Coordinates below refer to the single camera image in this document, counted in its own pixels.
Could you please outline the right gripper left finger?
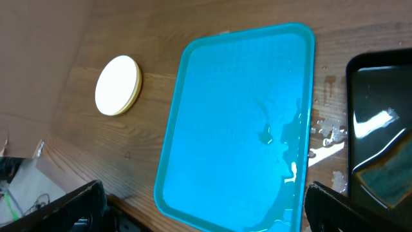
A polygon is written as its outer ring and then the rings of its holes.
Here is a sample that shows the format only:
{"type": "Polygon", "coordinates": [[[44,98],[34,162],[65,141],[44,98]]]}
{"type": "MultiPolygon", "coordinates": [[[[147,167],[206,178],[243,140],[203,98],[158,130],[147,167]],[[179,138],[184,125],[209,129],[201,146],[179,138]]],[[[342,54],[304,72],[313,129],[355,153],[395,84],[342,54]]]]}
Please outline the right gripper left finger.
{"type": "Polygon", "coordinates": [[[101,181],[91,182],[1,228],[2,232],[100,231],[107,198],[101,181]]]}

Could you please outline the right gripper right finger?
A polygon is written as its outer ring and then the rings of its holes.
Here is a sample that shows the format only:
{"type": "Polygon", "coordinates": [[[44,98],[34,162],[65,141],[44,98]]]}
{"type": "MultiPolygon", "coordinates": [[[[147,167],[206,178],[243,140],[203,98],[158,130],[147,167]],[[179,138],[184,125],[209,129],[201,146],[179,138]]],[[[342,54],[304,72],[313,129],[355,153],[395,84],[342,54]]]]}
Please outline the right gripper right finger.
{"type": "Polygon", "coordinates": [[[317,181],[309,183],[304,198],[304,211],[312,232],[407,230],[354,204],[349,198],[317,181]]]}

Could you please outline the green yellow sponge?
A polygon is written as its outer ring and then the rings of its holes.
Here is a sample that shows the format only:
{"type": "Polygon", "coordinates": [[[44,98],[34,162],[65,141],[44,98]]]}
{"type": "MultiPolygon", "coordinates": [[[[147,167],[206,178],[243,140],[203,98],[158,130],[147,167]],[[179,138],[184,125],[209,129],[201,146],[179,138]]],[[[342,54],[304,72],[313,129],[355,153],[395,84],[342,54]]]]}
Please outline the green yellow sponge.
{"type": "Polygon", "coordinates": [[[352,173],[377,202],[395,208],[411,194],[411,134],[397,137],[352,173]]]}

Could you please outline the white plate blue rim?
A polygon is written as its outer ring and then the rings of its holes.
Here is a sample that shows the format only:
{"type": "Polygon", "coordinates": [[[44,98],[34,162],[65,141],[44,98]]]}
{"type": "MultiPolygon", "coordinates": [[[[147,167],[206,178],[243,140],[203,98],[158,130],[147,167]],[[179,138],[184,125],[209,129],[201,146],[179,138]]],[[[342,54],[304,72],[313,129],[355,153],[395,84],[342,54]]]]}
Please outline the white plate blue rim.
{"type": "Polygon", "coordinates": [[[118,69],[122,61],[132,59],[127,55],[119,55],[112,59],[102,70],[95,88],[95,104],[98,111],[104,115],[115,116],[115,91],[118,79],[118,69]]]}

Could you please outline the white plate green rim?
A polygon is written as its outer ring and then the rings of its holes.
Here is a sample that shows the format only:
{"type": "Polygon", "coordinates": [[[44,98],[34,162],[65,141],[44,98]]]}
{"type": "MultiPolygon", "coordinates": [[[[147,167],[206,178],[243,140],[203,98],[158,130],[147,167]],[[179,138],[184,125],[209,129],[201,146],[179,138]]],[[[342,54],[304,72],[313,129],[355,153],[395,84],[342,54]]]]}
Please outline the white plate green rim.
{"type": "Polygon", "coordinates": [[[134,60],[122,61],[120,64],[116,81],[116,112],[114,115],[120,115],[130,108],[130,105],[136,100],[142,84],[141,71],[134,60]]]}

